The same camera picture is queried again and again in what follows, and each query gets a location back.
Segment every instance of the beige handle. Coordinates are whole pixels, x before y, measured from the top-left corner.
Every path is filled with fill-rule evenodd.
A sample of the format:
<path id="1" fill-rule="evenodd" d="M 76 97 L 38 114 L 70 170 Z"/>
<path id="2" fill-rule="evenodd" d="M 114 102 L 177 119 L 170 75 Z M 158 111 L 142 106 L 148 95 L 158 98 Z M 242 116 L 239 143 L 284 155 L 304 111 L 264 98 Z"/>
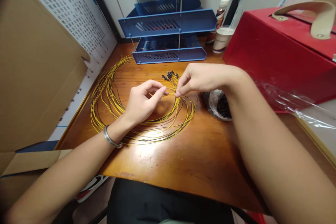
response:
<path id="1" fill-rule="evenodd" d="M 286 21 L 288 17 L 281 15 L 298 9 L 316 13 L 316 18 L 310 29 L 312 37 L 320 40 L 330 39 L 330 32 L 333 28 L 336 13 L 335 5 L 326 1 L 302 2 L 276 10 L 272 17 L 279 21 Z"/>

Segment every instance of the person's left hand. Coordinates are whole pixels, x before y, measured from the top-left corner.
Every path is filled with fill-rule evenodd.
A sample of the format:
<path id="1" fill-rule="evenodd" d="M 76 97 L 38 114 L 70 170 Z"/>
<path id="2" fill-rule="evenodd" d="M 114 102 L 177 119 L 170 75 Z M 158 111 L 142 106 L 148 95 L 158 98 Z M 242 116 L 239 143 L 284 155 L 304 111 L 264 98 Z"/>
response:
<path id="1" fill-rule="evenodd" d="M 167 87 L 155 80 L 148 80 L 137 87 L 132 87 L 127 107 L 123 114 L 124 119 L 133 126 L 145 121 L 154 111 Z"/>

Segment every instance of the cardboard box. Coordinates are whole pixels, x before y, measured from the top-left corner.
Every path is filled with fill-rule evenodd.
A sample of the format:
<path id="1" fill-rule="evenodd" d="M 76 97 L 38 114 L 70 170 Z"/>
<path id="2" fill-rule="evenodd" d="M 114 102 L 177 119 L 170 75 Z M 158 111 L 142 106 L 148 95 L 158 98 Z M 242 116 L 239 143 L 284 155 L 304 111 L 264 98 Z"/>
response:
<path id="1" fill-rule="evenodd" d="M 90 60 L 87 52 L 38 0 L 0 0 L 0 174 L 50 167 L 67 151 L 18 153 L 47 140 L 65 112 Z M 8 208 L 38 172 L 0 179 Z"/>

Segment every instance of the blue document tray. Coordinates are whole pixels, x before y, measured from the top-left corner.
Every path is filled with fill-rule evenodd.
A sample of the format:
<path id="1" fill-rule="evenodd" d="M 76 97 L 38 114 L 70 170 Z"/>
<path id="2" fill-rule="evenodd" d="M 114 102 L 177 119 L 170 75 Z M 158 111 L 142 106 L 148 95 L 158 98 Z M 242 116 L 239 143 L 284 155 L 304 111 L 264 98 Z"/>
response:
<path id="1" fill-rule="evenodd" d="M 136 4 L 126 18 L 119 19 L 119 24 L 126 38 L 215 30 L 216 15 L 211 9 L 202 9 L 200 0 L 183 0 L 182 12 L 176 12 L 176 6 L 179 11 L 176 0 Z"/>
<path id="2" fill-rule="evenodd" d="M 133 53 L 137 64 L 204 60 L 204 51 L 195 34 L 142 37 Z"/>

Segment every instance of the red case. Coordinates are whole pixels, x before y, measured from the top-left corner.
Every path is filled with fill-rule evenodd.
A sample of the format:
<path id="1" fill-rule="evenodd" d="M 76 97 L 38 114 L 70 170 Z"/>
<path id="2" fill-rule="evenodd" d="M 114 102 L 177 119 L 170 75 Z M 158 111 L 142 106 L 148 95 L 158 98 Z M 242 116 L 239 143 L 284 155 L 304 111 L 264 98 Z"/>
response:
<path id="1" fill-rule="evenodd" d="M 331 33 L 328 40 L 313 38 L 310 23 L 294 17 L 272 18 L 277 9 L 244 12 L 223 60 L 247 71 L 257 84 L 304 95 L 315 104 L 336 98 L 336 35 Z M 283 111 L 261 91 L 275 111 Z"/>

